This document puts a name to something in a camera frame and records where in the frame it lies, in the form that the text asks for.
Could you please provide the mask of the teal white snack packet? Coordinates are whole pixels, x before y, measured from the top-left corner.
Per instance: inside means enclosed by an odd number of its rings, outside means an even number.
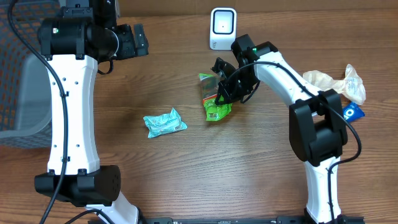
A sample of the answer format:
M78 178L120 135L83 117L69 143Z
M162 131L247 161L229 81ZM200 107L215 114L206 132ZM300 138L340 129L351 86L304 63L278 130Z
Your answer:
M187 129L178 112L172 108L170 113L159 116L143 117L146 127L149 130L148 138L156 138L160 135L170 134Z

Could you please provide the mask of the blue snack packet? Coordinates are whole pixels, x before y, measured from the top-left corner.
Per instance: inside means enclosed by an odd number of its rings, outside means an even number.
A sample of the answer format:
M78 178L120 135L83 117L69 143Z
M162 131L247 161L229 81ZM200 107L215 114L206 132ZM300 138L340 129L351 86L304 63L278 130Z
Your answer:
M347 122L351 123L359 118L365 117L365 113L359 105L351 102L343 108L343 117Z

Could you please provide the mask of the beige wrapper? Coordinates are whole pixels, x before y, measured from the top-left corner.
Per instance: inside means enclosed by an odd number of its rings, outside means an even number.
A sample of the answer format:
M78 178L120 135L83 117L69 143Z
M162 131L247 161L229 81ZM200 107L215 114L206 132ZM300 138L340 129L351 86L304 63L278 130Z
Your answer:
M366 100L363 80L351 64L347 64L345 78L342 80L334 80L328 74L318 70L305 72L303 78L322 91L333 89L357 105L363 105Z

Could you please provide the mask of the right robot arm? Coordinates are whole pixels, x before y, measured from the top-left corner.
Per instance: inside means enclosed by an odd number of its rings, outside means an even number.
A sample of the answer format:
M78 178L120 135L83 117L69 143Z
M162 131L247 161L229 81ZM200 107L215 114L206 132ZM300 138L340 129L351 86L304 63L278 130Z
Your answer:
M304 80L270 42L255 45L250 36L243 35L232 43L231 50L237 67L217 58L212 68L221 77L216 104L243 102L260 83L270 87L289 109L290 146L304 163L308 191L305 221L344 223L337 174L348 134L339 94Z

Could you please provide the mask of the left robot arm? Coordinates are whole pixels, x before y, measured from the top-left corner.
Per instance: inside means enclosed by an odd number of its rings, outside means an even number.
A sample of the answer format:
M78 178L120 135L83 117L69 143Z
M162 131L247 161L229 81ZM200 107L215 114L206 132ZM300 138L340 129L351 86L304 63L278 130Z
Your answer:
M98 65L145 56L141 24L119 25L119 6L109 1L67 1L38 31L40 59L47 67L52 145L38 193L95 213L105 223L144 223L142 212L121 192L121 171L103 166L96 150L93 95Z

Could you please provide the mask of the green snack packet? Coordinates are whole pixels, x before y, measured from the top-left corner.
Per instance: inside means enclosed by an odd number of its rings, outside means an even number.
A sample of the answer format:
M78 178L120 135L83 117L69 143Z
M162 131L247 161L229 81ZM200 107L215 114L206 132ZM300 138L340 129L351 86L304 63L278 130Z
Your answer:
M206 111L206 121L219 121L227 116L232 110L232 104L217 105L215 103L218 93L219 77L200 73L199 74L202 103Z

